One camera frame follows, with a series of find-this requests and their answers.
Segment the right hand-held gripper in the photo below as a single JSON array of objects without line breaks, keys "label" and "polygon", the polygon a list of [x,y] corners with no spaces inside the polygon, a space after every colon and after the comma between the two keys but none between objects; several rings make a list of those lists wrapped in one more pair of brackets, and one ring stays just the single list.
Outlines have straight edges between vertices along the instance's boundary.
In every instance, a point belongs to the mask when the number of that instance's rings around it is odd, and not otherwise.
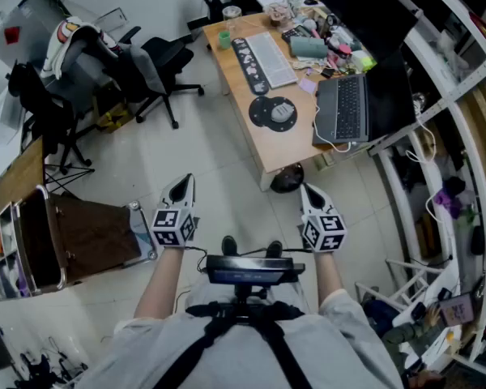
[{"label": "right hand-held gripper", "polygon": [[343,217],[329,195],[315,185],[301,185],[301,240],[313,253],[334,253],[347,237]]}]

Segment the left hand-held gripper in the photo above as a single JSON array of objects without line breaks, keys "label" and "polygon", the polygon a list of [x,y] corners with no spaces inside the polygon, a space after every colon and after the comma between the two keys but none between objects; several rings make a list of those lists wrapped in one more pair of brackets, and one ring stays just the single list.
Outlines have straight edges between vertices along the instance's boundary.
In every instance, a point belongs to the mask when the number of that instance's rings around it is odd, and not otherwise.
[{"label": "left hand-held gripper", "polygon": [[160,196],[151,231],[159,246],[186,248],[196,230],[195,179],[192,173],[170,182]]}]

